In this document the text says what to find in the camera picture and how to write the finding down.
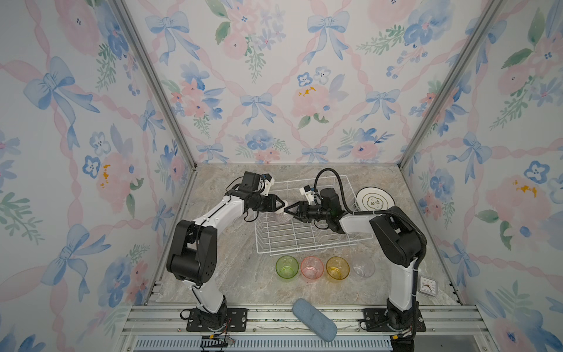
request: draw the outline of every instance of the wall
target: wall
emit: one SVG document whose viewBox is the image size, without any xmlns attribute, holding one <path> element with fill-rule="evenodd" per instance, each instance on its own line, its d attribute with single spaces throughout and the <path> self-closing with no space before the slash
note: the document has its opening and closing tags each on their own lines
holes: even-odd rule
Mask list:
<svg viewBox="0 0 563 352">
<path fill-rule="evenodd" d="M 395 163 L 486 1 L 126 3 L 198 161 Z"/>
<path fill-rule="evenodd" d="M 503 11 L 404 172 L 500 349 L 561 351 L 563 2 Z"/>
<path fill-rule="evenodd" d="M 0 38 L 0 351 L 110 351 L 185 162 L 108 4 L 4 1 Z"/>
</svg>

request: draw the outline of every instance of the clock face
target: clock face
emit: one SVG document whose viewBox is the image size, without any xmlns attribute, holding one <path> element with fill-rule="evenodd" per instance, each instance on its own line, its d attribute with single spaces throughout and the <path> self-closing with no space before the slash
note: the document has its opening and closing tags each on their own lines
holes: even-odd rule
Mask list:
<svg viewBox="0 0 563 352">
<path fill-rule="evenodd" d="M 438 293 L 436 281 L 421 277 L 421 283 L 418 291 L 420 293 L 424 293 L 425 295 L 436 296 L 436 294 Z"/>
</svg>

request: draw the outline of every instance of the white wire dish rack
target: white wire dish rack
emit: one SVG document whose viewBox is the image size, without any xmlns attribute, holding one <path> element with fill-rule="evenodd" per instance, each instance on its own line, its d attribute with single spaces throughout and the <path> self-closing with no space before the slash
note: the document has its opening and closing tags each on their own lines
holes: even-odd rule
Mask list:
<svg viewBox="0 0 563 352">
<path fill-rule="evenodd" d="M 352 210 L 356 208 L 356 195 L 346 175 L 340 176 L 346 203 Z M 276 181 L 270 193 L 274 193 L 289 204 L 304 200 L 299 193 L 299 188 L 310 185 L 315 179 Z M 335 176 L 320 177 L 317 182 L 318 191 L 324 188 L 334 188 L 339 197 L 340 187 Z M 324 221 L 317 222 L 321 228 L 326 227 Z M 256 251 L 260 254 L 269 253 L 271 256 L 284 255 L 297 252 L 313 251 L 316 249 L 327 249 L 343 247 L 356 244 L 359 241 L 373 238 L 373 234 L 350 233 L 337 234 L 331 230 L 320 230 L 312 223 L 308 224 L 292 219 L 286 224 L 276 224 L 275 215 L 272 212 L 261 212 L 254 222 L 256 232 Z"/>
</svg>

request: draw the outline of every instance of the glass cup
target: glass cup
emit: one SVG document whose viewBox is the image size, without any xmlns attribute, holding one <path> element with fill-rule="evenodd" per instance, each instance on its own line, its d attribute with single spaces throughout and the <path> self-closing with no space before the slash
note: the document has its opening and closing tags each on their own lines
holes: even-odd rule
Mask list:
<svg viewBox="0 0 563 352">
<path fill-rule="evenodd" d="M 376 265 L 370 256 L 365 254 L 354 255 L 352 259 L 352 269 L 358 276 L 369 278 L 376 272 Z"/>
<path fill-rule="evenodd" d="M 283 256 L 276 262 L 276 272 L 281 278 L 291 279 L 299 271 L 299 262 L 292 256 Z"/>
<path fill-rule="evenodd" d="M 301 273 L 304 277 L 316 280 L 323 275 L 323 262 L 317 257 L 306 257 L 301 262 Z"/>
<path fill-rule="evenodd" d="M 350 266 L 344 258 L 332 257 L 327 261 L 327 273 L 331 278 L 344 280 L 350 273 Z"/>
</svg>

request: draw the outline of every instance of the white plate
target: white plate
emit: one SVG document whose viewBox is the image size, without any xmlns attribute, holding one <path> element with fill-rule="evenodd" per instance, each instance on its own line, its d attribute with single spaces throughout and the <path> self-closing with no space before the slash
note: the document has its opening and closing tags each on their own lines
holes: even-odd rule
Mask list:
<svg viewBox="0 0 563 352">
<path fill-rule="evenodd" d="M 380 188 L 366 187 L 356 195 L 356 206 L 360 211 L 387 210 L 395 206 L 395 201 Z"/>
</svg>

